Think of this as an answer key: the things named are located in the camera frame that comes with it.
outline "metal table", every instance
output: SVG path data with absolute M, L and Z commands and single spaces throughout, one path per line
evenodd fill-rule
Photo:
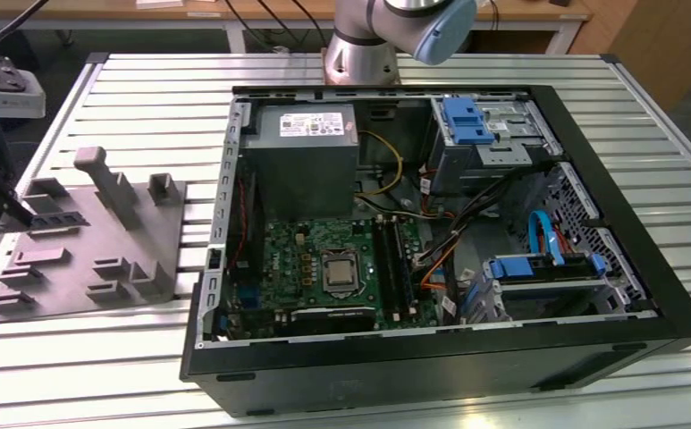
M 691 144 L 623 66 L 596 56 L 472 55 L 436 68 L 402 57 L 400 67 L 406 84 L 556 87 L 691 292 Z M 230 88 L 319 83 L 317 55 L 111 55 L 84 66 L 25 176 L 90 184 L 72 170 L 72 152 L 83 145 L 103 145 L 107 163 L 131 181 L 163 171 L 188 181 L 180 299 L 0 324 L 0 427 L 691 424 L 691 348 L 640 362 L 579 391 L 241 421 L 221 412 L 192 384 L 178 380 L 188 295 L 205 262 Z M 0 238 L 0 268 L 12 242 L 13 237 Z

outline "table leg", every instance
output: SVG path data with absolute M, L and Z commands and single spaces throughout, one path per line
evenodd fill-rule
M 233 54 L 246 54 L 247 46 L 245 45 L 243 27 L 238 22 L 226 24 L 226 37 L 229 38 L 229 49 Z
M 564 55 L 568 53 L 568 49 L 571 49 L 571 45 L 573 44 L 575 35 L 577 34 L 580 28 L 580 21 L 563 22 L 560 29 L 552 36 L 552 41 L 546 47 L 546 55 Z

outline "white label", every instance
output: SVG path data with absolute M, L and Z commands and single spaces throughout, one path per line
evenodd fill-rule
M 506 124 L 504 121 L 490 121 L 486 125 L 489 131 L 506 131 Z
M 188 18 L 219 18 L 222 15 L 218 12 L 187 12 Z
M 474 271 L 469 268 L 464 268 L 462 275 L 460 275 L 460 282 L 468 282 L 474 277 Z
M 456 315 L 456 304 L 453 304 L 453 301 L 449 299 L 449 297 L 442 297 L 442 302 L 440 304 L 450 315 Z
M 425 179 L 424 177 L 418 180 L 418 191 L 429 195 L 429 185 L 432 184 L 432 181 L 429 179 Z
M 343 136 L 342 114 L 283 114 L 279 135 L 282 137 Z

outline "motherboard chip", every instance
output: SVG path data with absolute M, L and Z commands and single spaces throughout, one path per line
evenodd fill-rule
M 327 280 L 330 285 L 353 283 L 350 264 L 351 261 L 331 261 L 327 263 Z
M 358 290 L 358 259 L 354 253 L 330 253 L 321 256 L 323 291 L 331 294 Z

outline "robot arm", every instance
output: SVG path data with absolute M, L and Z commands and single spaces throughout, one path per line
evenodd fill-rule
M 474 0 L 337 0 L 329 83 L 394 83 L 396 47 L 428 65 L 442 63 L 464 42 L 476 12 Z

